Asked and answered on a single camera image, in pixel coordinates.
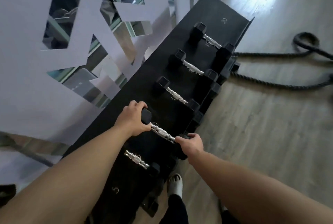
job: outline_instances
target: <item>black rope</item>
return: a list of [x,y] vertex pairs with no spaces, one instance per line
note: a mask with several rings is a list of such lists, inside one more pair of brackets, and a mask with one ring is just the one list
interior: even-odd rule
[[[311,45],[304,43],[304,40],[308,41]],[[307,49],[306,52],[298,52],[298,53],[249,53],[249,52],[235,52],[233,53],[233,56],[235,57],[256,57],[256,58],[303,58],[311,53],[318,53],[319,55],[322,55],[330,60],[333,60],[333,55],[323,51],[319,48],[319,39],[312,33],[303,32],[299,33],[296,36],[294,36],[293,43],[301,48]],[[314,85],[307,85],[307,86],[294,86],[294,85],[283,85],[283,84],[277,84],[272,82],[267,82],[259,79],[255,79],[249,76],[241,75],[236,72],[231,72],[231,76],[243,80],[247,80],[256,84],[261,84],[268,87],[275,87],[279,89],[285,89],[285,90],[314,90],[319,89],[322,87],[326,87],[333,84],[333,74],[329,75],[329,79],[317,83]]]

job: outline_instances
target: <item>forearm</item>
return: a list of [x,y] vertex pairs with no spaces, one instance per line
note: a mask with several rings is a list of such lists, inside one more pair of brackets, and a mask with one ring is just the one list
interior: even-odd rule
[[82,223],[130,136],[125,127],[112,127],[81,146],[4,206],[0,222],[9,218],[13,223]]
[[332,210],[279,181],[200,152],[191,164],[242,223],[332,223]]

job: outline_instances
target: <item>black pants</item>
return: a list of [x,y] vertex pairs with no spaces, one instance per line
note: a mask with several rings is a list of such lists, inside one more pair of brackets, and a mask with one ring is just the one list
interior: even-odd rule
[[186,207],[181,197],[177,194],[171,195],[168,200],[168,206],[160,224],[189,224]]
[[[168,200],[168,209],[161,219],[160,224],[189,224],[186,207],[181,197],[173,194]],[[222,222],[226,224],[239,224],[229,211],[221,212]]]

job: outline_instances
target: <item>wooden floor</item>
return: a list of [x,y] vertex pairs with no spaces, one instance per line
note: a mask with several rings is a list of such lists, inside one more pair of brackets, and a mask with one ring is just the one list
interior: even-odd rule
[[[241,52],[292,52],[296,33],[308,31],[333,53],[332,0],[223,0],[247,18],[255,17],[239,44]],[[333,73],[315,55],[303,60],[242,60],[241,74],[283,84],[312,84]],[[230,79],[198,128],[205,150],[274,177],[333,207],[333,87],[316,92],[277,91]],[[189,223],[221,223],[217,199],[183,161],[183,200]],[[158,223],[167,207],[150,218],[139,209],[135,223]]]

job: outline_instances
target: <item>dumbbell rack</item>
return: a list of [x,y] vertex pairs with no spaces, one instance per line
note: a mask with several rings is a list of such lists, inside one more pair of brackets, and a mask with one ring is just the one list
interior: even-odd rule
[[[220,45],[230,43],[235,47],[251,24],[251,21],[219,0],[199,0],[65,155],[112,127],[123,107],[131,100],[146,102],[152,113],[152,122],[173,137],[195,130],[214,95],[209,90],[198,95],[195,89],[201,75],[190,72],[185,66],[170,69],[169,56],[181,49],[186,53],[188,63],[203,72],[210,68],[214,70],[212,64],[217,49],[207,46],[203,39],[196,45],[188,41],[197,22],[204,23],[207,26],[206,35]],[[218,65],[217,68],[222,70],[218,73],[219,78],[214,82],[214,88],[219,89],[230,71],[237,67],[234,58],[228,58],[222,66]],[[160,76],[167,78],[170,88],[184,100],[200,100],[197,101],[200,113],[189,116],[186,106],[173,100],[168,92],[156,92],[153,86]],[[167,180],[177,163],[175,146],[153,131],[131,137],[120,151],[102,195],[93,209],[94,223],[129,223],[140,205],[153,216],[158,207],[156,191],[159,191],[154,189],[163,186],[163,181]],[[146,169],[136,165],[125,155],[126,151],[139,155],[147,164],[157,163],[160,166],[159,175],[150,176]]]

